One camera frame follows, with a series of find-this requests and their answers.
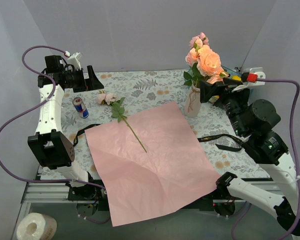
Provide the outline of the pink artificial flower bouquet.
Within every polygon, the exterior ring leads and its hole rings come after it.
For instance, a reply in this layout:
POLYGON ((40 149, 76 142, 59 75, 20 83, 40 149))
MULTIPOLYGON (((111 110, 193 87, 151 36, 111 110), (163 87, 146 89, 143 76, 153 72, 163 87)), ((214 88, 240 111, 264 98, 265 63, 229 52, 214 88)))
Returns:
POLYGON ((125 115, 125 108, 123 107, 123 102, 125 100, 125 97, 118 97, 115 93, 110 92, 106 93, 104 90, 99 90, 99 94, 97 96, 96 102, 99 105, 108 105, 111 107, 111 117, 114 119, 117 119, 117 122, 124 122, 126 126, 131 130, 132 134, 146 153, 147 150, 142 143, 142 141, 139 139, 133 128, 128 122, 128 117, 125 115))

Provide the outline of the black ribbon with gold text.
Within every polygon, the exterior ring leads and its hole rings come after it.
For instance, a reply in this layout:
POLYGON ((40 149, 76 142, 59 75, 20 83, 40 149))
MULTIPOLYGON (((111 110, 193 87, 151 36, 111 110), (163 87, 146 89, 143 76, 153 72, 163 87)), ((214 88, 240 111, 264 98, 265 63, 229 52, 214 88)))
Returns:
MULTIPOLYGON (((73 144, 72 144, 73 147, 75 147, 78 144, 78 138, 79 138, 79 136, 81 136, 82 134, 85 133, 85 130, 88 130, 90 128, 93 128, 93 127, 96 127, 96 126, 99 126, 99 125, 100 124, 94 123, 94 124, 90 124, 87 127, 79 130, 77 132, 77 134, 75 135, 75 138, 73 140, 73 144)), ((226 146, 226 145, 221 145, 221 144, 216 143, 215 146, 218 149, 224 150, 224 151, 229 151, 229 152, 239 152, 240 150, 242 150, 242 148, 243 148, 242 145, 243 145, 244 142, 241 139, 239 139, 238 137, 235 137, 233 135, 226 134, 226 133, 217 134, 217 135, 210 135, 210 136, 205 136, 205 137, 199 137, 197 140, 200 143, 206 143, 206 142, 210 142, 210 141, 220 139, 222 137, 227 137, 227 138, 232 139, 239 147, 231 147, 231 146, 226 146)))

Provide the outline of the purple wrapping paper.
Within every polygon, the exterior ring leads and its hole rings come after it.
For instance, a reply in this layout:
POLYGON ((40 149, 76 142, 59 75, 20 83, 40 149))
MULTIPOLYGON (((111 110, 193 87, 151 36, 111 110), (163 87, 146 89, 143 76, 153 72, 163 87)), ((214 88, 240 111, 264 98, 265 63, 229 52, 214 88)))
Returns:
POLYGON ((174 213, 216 189, 220 175, 174 101, 85 135, 115 227, 174 213))

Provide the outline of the single pink flower stem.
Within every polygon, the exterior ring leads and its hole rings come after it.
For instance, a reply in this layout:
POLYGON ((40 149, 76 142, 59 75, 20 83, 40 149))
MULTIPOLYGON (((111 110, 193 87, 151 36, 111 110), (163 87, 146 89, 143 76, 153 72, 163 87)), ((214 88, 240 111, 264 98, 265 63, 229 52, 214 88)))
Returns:
POLYGON ((230 74, 220 67, 215 74, 205 77, 204 81, 209 84, 214 84, 216 82, 223 82, 223 79, 228 78, 229 76, 230 74))

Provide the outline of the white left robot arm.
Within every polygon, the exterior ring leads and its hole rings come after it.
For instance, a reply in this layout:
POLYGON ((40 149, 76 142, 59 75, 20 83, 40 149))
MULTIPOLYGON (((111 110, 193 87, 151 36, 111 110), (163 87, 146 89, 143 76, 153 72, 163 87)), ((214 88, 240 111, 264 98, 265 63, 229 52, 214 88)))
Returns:
POLYGON ((61 108, 66 89, 81 93, 101 90, 104 85, 91 65, 85 77, 75 58, 75 54, 70 56, 66 64, 60 55, 44 58, 46 67, 37 78, 42 105, 35 134, 28 137, 27 143, 41 167, 60 173, 71 187, 79 188, 85 200, 91 200, 96 196, 96 187, 88 182, 89 173, 75 161, 74 145, 62 132, 61 108))

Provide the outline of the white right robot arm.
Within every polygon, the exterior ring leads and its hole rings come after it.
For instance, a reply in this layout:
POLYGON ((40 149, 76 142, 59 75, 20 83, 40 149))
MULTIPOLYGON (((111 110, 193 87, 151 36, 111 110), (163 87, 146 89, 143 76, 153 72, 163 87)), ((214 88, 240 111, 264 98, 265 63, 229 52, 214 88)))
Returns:
POLYGON ((200 101, 218 96, 215 106, 223 108, 234 130, 234 139, 253 161, 268 173, 274 188, 268 191, 234 173, 226 172, 216 181, 217 195, 235 197, 274 217, 288 235, 300 237, 300 166, 297 154, 290 152, 274 132, 280 122, 274 105, 265 99, 249 103, 250 90, 261 82, 225 78, 213 84, 201 82, 200 101))

